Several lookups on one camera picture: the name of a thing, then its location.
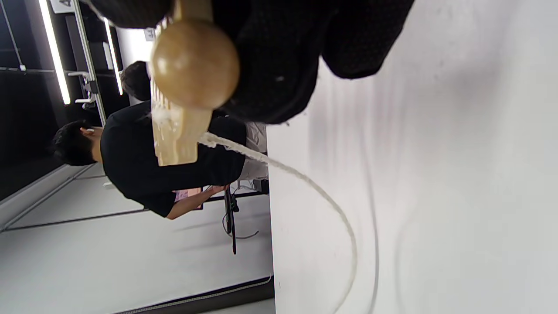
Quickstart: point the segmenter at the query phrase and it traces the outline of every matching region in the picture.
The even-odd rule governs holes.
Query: wooden knob
[[[152,79],[178,106],[219,108],[238,85],[236,48],[208,21],[184,19],[168,25],[155,41],[151,60]]]

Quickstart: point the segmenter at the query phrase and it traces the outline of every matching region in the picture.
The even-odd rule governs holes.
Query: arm
[[[187,214],[196,208],[200,207],[205,201],[207,201],[213,195],[225,190],[229,186],[226,185],[224,187],[210,187],[209,189],[198,193],[193,196],[188,196],[185,199],[182,199],[174,204],[170,213],[167,215],[166,218],[170,220],[177,219],[178,217]]]

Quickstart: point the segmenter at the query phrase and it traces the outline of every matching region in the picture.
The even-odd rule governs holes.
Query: rope
[[[347,228],[347,233],[349,234],[350,242],[351,242],[351,254],[352,254],[349,282],[345,287],[342,298],[336,304],[335,310],[333,311],[333,313],[337,313],[341,308],[341,306],[343,305],[343,303],[345,302],[345,300],[347,299],[347,296],[349,296],[349,292],[353,288],[353,284],[357,275],[357,261],[358,261],[357,240],[354,235],[353,228],[351,227],[349,220],[347,219],[347,216],[345,215],[341,207],[316,182],[314,182],[308,176],[302,174],[300,171],[294,169],[293,167],[287,166],[275,159],[269,158],[264,154],[258,153],[257,151],[251,150],[241,144],[238,144],[231,140],[224,139],[222,137],[219,137],[215,134],[211,134],[209,132],[206,132],[199,139],[198,142],[210,148],[215,148],[217,145],[222,145],[228,150],[236,151],[237,153],[243,154],[249,158],[260,161],[261,163],[268,164],[275,168],[279,168],[286,173],[292,174],[296,178],[304,181],[311,188],[316,190],[316,192],[318,192],[319,195],[321,195],[328,203],[330,203],[330,205],[333,207],[335,212],[339,215],[339,217],[343,221],[343,224]]]

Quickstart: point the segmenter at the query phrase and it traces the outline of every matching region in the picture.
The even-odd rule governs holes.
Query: black hair
[[[54,157],[71,166],[85,166],[96,163],[91,149],[93,141],[81,133],[81,128],[92,129],[86,120],[74,121],[63,126],[52,139]]]
[[[151,80],[147,74],[147,63],[136,61],[122,71],[122,88],[140,101],[151,99]]]

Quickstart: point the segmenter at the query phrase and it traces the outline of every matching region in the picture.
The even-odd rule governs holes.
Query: laptop screen
[[[179,191],[175,191],[175,193],[176,193],[176,198],[175,198],[175,203],[176,203],[182,199],[185,199],[186,197],[190,197],[198,193],[201,193],[201,188],[179,190]],[[203,208],[204,205],[201,204],[198,208],[196,208],[196,210],[202,210]]]

